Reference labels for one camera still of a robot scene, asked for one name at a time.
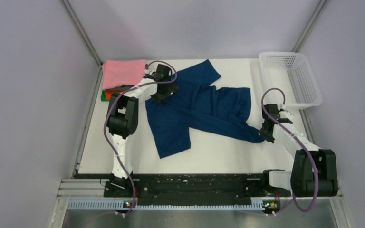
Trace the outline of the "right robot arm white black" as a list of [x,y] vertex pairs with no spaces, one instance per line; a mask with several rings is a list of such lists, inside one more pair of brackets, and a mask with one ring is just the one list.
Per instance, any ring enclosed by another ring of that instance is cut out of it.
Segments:
[[264,122],[259,134],[265,141],[284,147],[294,159],[290,171],[266,170],[260,191],[272,196],[279,188],[291,191],[296,197],[333,197],[338,193],[336,155],[321,149],[298,132],[292,114],[277,104],[262,107]]

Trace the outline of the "dark blue t shirt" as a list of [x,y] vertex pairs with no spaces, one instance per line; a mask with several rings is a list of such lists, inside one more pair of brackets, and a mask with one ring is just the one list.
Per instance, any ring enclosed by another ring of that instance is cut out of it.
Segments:
[[213,85],[221,75],[209,60],[178,71],[178,92],[161,102],[145,102],[147,119],[159,157],[190,149],[191,128],[250,143],[262,143],[259,130],[247,124],[251,89]]

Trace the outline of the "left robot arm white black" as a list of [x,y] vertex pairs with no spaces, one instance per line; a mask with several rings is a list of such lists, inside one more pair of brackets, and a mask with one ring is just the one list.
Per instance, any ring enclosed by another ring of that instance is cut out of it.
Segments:
[[150,71],[145,66],[145,76],[136,85],[112,95],[104,123],[104,137],[113,151],[113,167],[106,183],[106,189],[115,189],[121,196],[135,196],[130,162],[133,134],[139,123],[139,106],[153,99],[162,102],[178,91],[175,84],[177,71],[170,64],[156,60],[157,67]]

